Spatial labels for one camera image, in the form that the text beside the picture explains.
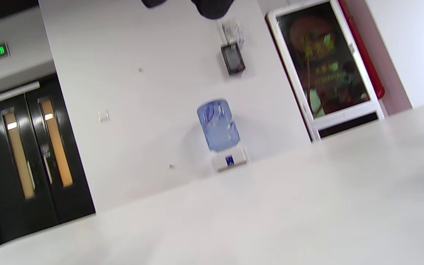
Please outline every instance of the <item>black object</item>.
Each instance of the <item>black object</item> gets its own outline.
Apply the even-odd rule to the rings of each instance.
[[[73,178],[73,184],[63,187],[52,143],[49,140],[40,101],[49,99],[54,108],[62,145]],[[35,196],[26,199],[7,124],[3,115],[14,112],[18,130],[35,186]],[[49,144],[52,153],[45,167],[41,147]],[[47,170],[52,175],[50,184]],[[40,81],[40,88],[0,102],[0,245],[30,233],[95,213],[88,184],[74,141],[69,117],[56,77]]]
[[[222,56],[230,75],[241,73],[246,69],[237,43],[222,46]]]
[[[337,124],[335,126],[321,129],[320,131],[318,131],[318,133],[320,134],[320,138],[323,139],[325,137],[341,133],[342,131],[346,131],[346,130],[349,130],[349,129],[352,129],[352,128],[355,128],[370,122],[374,122],[377,120],[379,120],[379,117],[377,116],[377,113],[374,112],[374,113],[356,118],[354,120],[350,120],[347,122]]]
[[[233,4],[233,0],[192,0],[199,13],[210,20],[223,17]]]
[[[166,0],[142,0],[142,2],[146,7],[153,8],[163,4]]]

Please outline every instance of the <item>light switch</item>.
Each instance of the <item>light switch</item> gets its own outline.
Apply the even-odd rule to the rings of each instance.
[[[98,116],[99,116],[99,122],[103,123],[109,120],[109,113],[107,112],[107,110],[105,111],[98,111]]]

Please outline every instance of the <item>door window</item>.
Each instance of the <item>door window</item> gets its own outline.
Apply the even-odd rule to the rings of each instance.
[[[63,187],[71,186],[73,184],[73,178],[68,166],[68,161],[66,160],[62,138],[60,136],[59,125],[53,111],[52,102],[50,100],[46,100],[41,102],[40,106],[42,107],[42,114],[45,119],[47,130],[49,131],[49,137],[50,141],[52,142],[53,152],[55,154],[55,159],[60,171]]]
[[[35,194],[35,183],[32,177],[30,162],[25,158],[24,148],[22,147],[19,124],[17,123],[14,112],[5,113],[3,116],[24,197],[26,199],[33,198]]]

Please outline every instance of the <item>white wall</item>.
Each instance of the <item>white wall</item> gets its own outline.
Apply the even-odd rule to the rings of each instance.
[[[372,62],[385,87],[382,99],[388,114],[396,114],[411,109],[407,92],[394,67],[374,19],[367,9],[365,0],[346,0],[351,15],[360,31],[364,44],[371,55]]]
[[[424,0],[366,0],[413,107],[424,105]]]
[[[252,161],[310,143],[256,0],[236,0],[227,16],[245,38],[247,70],[234,78],[217,23],[190,1],[147,10],[136,0],[40,0],[40,9],[98,212],[213,174],[196,114],[211,99],[229,101]],[[99,123],[106,109],[111,120]]]
[[[7,42],[11,57],[0,60],[0,91],[54,72],[39,8],[0,20],[1,42]]]

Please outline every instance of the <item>door handle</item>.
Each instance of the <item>door handle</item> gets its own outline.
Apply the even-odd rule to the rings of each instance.
[[[52,174],[50,173],[50,168],[49,168],[49,163],[47,162],[47,156],[43,156],[43,161],[45,163],[45,168],[47,169],[47,175],[49,176],[49,180],[50,180],[50,185],[52,185],[53,180],[52,180]]]
[[[32,189],[35,191],[35,181],[34,176],[32,175],[31,163],[27,161],[27,168],[29,169],[29,176],[31,177]]]

